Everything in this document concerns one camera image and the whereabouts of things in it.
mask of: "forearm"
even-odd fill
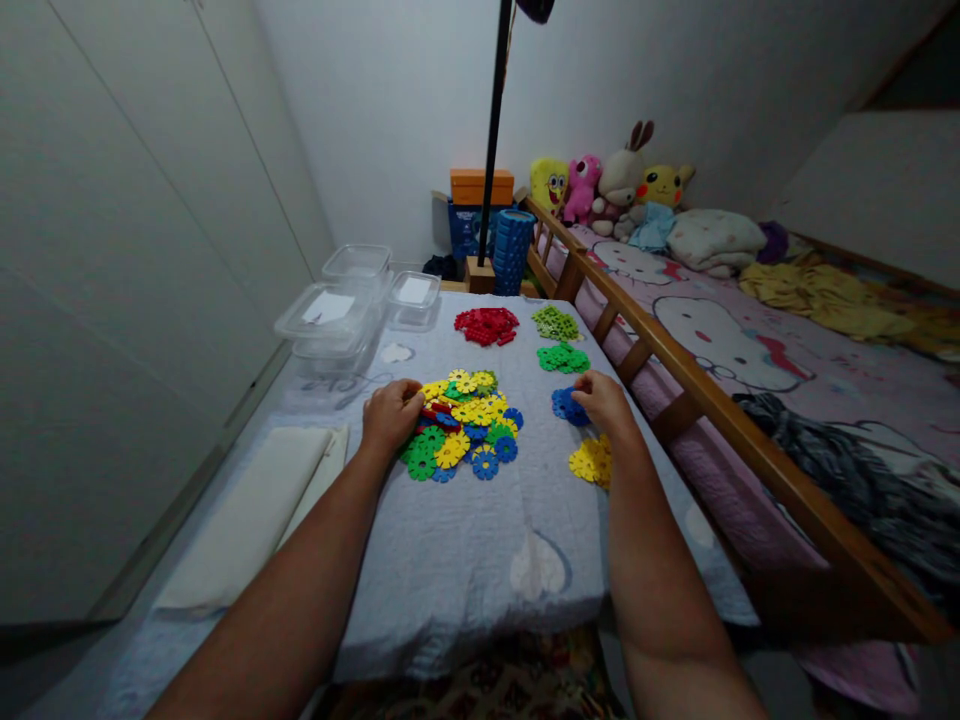
[[[764,717],[639,429],[611,438],[610,588],[641,717]]]
[[[610,589],[621,636],[665,658],[729,648],[640,430],[611,437]]]
[[[149,718],[297,717],[339,647],[391,459],[361,445]]]

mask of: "pink bedsheet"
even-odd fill
[[[698,364],[729,394],[773,392],[791,410],[842,423],[849,432],[903,454],[871,446],[894,472],[907,473],[919,458],[960,464],[956,389],[942,366],[900,347],[870,346],[742,293],[736,281],[696,273],[668,258],[600,238],[586,228],[572,232],[614,280],[656,317]],[[544,238],[540,239],[542,249]],[[554,241],[548,269],[559,277],[566,248]],[[576,306],[588,325],[606,300],[585,282]],[[636,336],[618,318],[603,349],[616,363]],[[652,358],[631,390],[648,417],[655,417],[680,387]],[[701,419],[671,446],[720,527],[755,569],[826,567],[827,563],[777,509],[753,472],[713,425]],[[903,649],[888,643],[797,649],[804,667],[839,692],[891,712],[916,712]]]

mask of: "spongebob plush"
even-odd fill
[[[539,158],[530,166],[530,195],[540,207],[561,216],[570,182],[570,166],[563,160]]]
[[[694,173],[693,165],[681,165],[679,170],[669,165],[648,167],[643,172],[643,183],[637,188],[634,204],[655,202],[676,209]]]

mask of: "stuffed toy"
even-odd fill
[[[646,215],[643,206],[631,207],[637,188],[643,182],[643,156],[640,148],[653,137],[653,123],[641,120],[633,127],[630,142],[617,150],[603,163],[603,174],[597,190],[600,196],[593,201],[588,224],[602,237],[613,235],[624,242]]]
[[[655,202],[675,210],[696,172],[693,165],[681,165],[679,170],[669,165],[648,167],[643,171],[643,182],[637,187],[634,203]]]
[[[563,209],[565,223],[585,223],[593,206],[602,166],[596,155],[570,161],[570,197]]]
[[[563,160],[539,158],[530,166],[530,196],[551,215],[560,217],[570,168]]]

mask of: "wardrobe door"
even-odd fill
[[[0,624],[83,620],[220,433],[0,269]]]
[[[51,7],[0,4],[0,624],[88,616],[277,341]]]
[[[272,325],[311,275],[193,4],[52,5]]]
[[[253,0],[194,4],[310,271],[334,251],[300,134],[283,97]]]

